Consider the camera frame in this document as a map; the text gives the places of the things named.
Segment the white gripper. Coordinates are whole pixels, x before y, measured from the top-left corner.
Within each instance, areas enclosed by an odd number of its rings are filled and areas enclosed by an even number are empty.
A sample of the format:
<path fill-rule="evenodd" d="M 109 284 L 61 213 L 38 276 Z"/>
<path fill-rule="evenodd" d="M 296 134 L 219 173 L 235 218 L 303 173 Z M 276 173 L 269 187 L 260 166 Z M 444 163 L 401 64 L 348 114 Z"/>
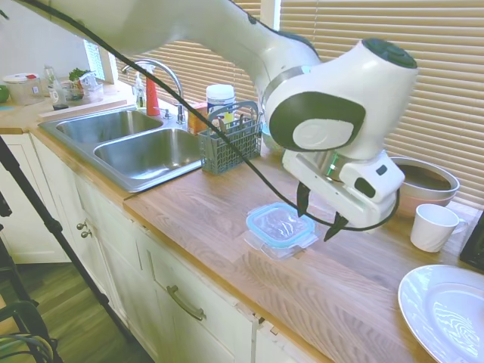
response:
<path fill-rule="evenodd" d="M 296 208 L 306 214 L 310 192 L 323 197 L 337 212 L 326 231 L 329 241 L 349 224 L 373 229 L 396 207 L 401 170 L 381 151 L 370 160 L 352 160 L 334 150 L 285 151 L 284 168 L 299 180 Z"/>

